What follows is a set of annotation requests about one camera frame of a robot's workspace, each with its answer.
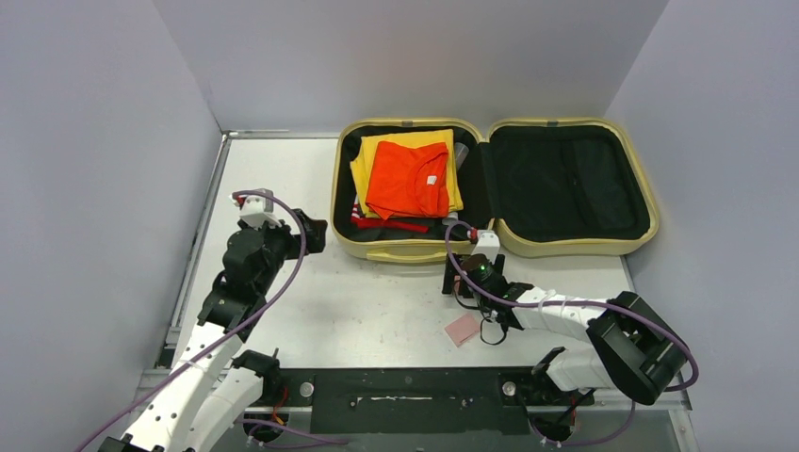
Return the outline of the pink square sponge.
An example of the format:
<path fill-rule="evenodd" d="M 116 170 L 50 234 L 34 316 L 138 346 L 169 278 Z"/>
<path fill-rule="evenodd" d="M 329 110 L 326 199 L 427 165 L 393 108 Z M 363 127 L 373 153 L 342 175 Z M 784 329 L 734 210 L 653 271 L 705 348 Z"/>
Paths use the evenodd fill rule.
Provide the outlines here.
<path fill-rule="evenodd" d="M 480 333 L 480 323 L 472 314 L 464 314 L 446 325 L 444 331 L 454 346 L 461 347 Z"/>

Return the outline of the red printed t-shirt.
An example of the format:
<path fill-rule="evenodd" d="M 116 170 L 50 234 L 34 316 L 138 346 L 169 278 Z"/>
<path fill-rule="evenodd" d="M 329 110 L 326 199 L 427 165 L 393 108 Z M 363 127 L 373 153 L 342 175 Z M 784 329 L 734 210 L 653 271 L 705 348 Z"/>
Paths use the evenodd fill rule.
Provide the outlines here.
<path fill-rule="evenodd" d="M 430 230 L 428 225 L 415 223 L 410 220 L 370 218 L 364 213 L 358 196 L 354 197 L 353 207 L 351 210 L 351 224 L 353 224 L 358 230 L 387 228 L 390 230 L 407 231 L 420 234 L 425 234 Z"/>

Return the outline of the yellow t-shirt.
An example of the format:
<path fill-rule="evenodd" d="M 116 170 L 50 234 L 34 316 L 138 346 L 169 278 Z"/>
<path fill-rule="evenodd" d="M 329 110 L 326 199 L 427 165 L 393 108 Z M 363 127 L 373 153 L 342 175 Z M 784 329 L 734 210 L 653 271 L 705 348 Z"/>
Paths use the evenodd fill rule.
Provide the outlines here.
<path fill-rule="evenodd" d="M 364 213 L 370 218 L 378 218 L 377 215 L 372 213 L 366 206 L 365 198 L 367 194 L 367 184 L 371 172 L 374 155 L 376 153 L 377 145 L 382 141 L 390 141 L 398 143 L 403 146 L 416 148 L 432 144 L 434 142 L 443 142 L 447 145 L 449 158 L 448 158 L 448 190 L 453 201 L 453 211 L 459 212 L 464 209 L 464 201 L 458 186 L 455 157 L 454 157 L 454 133 L 450 129 L 434 130 L 427 132 L 407 132 L 386 134 L 372 137 L 364 137 L 361 140 L 361 147 L 359 154 L 351 161 L 351 174 L 355 183 L 356 196 L 358 196 L 361 207 Z"/>

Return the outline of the orange t-shirt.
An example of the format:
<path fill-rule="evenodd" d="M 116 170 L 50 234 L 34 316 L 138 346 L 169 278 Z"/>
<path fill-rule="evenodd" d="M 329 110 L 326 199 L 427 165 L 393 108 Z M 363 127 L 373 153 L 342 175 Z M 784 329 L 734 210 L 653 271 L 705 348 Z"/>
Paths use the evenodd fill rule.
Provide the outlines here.
<path fill-rule="evenodd" d="M 447 145 L 411 148 L 390 141 L 377 145 L 365 203 L 382 219 L 443 218 L 452 210 Z"/>

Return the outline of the clear plastic cup bottle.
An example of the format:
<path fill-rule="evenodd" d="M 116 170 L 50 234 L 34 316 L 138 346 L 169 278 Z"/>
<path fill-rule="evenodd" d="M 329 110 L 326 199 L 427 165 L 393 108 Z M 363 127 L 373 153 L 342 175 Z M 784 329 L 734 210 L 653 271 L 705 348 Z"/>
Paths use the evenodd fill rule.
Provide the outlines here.
<path fill-rule="evenodd" d="M 463 142 L 455 142 L 454 143 L 454 157 L 455 157 L 455 167 L 459 170 L 462 164 L 465 162 L 468 154 L 470 152 L 470 148 L 465 145 Z"/>

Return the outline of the yellow suitcase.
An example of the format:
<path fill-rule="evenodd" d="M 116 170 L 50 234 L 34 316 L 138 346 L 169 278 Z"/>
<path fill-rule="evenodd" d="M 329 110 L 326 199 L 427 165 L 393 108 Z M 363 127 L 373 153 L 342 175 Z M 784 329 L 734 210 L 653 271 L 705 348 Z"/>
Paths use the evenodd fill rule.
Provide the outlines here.
<path fill-rule="evenodd" d="M 600 118 L 509 118 L 482 134 L 454 118 L 374 118 L 340 135 L 331 199 L 332 230 L 351 256 L 391 264 L 443 262 L 470 244 L 439 219 L 411 230 L 358 227 L 351 163 L 371 138 L 449 130 L 466 148 L 457 167 L 464 225 L 493 231 L 522 257 L 629 254 L 660 227 L 658 207 L 627 134 Z"/>

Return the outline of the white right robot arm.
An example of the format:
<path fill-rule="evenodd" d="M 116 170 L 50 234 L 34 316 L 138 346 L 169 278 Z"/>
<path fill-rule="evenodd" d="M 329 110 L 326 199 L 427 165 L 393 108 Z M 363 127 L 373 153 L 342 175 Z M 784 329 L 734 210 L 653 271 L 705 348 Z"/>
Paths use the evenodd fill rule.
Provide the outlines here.
<path fill-rule="evenodd" d="M 510 282 L 503 255 L 453 254 L 446 261 L 442 292 L 472 299 L 483 320 L 509 331 L 547 331 L 585 343 L 555 347 L 536 364 L 534 393 L 555 403 L 577 390 L 610 389 L 651 406 L 665 392 L 695 383 L 674 382 L 681 369 L 697 367 L 687 344 L 639 295 L 622 291 L 609 299 L 580 299 L 526 282 Z"/>

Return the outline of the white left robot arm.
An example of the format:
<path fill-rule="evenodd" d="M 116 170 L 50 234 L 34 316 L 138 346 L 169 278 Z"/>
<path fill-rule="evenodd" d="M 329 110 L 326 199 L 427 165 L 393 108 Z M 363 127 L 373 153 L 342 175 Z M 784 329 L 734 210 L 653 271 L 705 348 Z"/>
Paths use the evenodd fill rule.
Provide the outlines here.
<path fill-rule="evenodd" d="M 301 209 L 290 216 L 293 226 L 243 208 L 179 365 L 141 401 L 139 418 L 100 450 L 207 451 L 254 401 L 268 405 L 280 396 L 278 359 L 244 346 L 272 303 L 267 294 L 284 263 L 299 265 L 325 248 L 327 221 Z"/>

